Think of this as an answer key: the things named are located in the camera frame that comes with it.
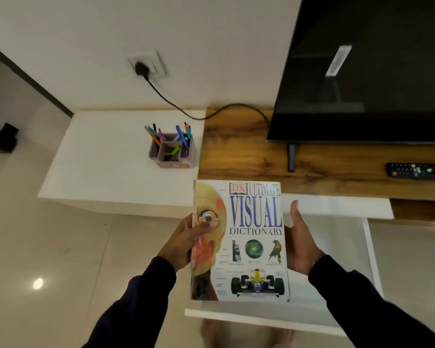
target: switch plate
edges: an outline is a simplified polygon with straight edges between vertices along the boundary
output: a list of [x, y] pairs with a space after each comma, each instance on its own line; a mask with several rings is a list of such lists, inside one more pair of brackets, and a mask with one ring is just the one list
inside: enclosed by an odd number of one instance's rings
[[167, 73], [157, 51], [139, 52], [135, 55], [127, 56], [130, 68], [135, 73], [135, 64], [142, 62], [150, 69], [150, 75], [154, 78], [166, 77]]

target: floor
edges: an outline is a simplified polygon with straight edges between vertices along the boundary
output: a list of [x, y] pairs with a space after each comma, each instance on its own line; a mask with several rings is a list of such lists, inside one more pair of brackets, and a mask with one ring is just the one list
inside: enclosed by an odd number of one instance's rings
[[[0, 112], [22, 129], [15, 152], [0, 154], [0, 347], [79, 347], [177, 220], [100, 214], [37, 199], [70, 121], [42, 99], [16, 107]], [[435, 226], [371, 223], [371, 233], [385, 297], [435, 330]], [[200, 320], [184, 316], [189, 274], [178, 274], [157, 347], [203, 347]], [[296, 334], [294, 346], [352, 347], [344, 337], [306, 332]]]

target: green sphere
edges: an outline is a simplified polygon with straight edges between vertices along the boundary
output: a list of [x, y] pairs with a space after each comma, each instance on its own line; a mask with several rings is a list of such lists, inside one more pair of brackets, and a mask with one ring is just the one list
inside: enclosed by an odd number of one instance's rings
[[245, 252], [252, 259], [257, 259], [262, 255], [262, 244], [259, 240], [251, 239], [245, 244]]

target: desk organizer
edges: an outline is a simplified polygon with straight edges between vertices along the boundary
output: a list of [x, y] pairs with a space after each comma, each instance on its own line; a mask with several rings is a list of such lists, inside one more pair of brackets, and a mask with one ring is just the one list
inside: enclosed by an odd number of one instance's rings
[[[174, 141], [175, 137], [177, 133], [163, 133], [161, 146], [152, 140], [148, 157], [161, 168], [193, 168], [197, 153], [193, 135], [190, 137], [190, 150], [187, 150], [182, 140]], [[178, 146], [180, 146], [179, 152], [171, 155], [171, 152]]]

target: book cover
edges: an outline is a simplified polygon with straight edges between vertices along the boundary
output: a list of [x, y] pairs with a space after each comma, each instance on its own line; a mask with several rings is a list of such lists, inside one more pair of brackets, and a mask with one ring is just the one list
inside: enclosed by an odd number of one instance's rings
[[195, 181], [193, 226], [211, 220], [192, 247], [191, 298], [288, 301], [280, 183]]

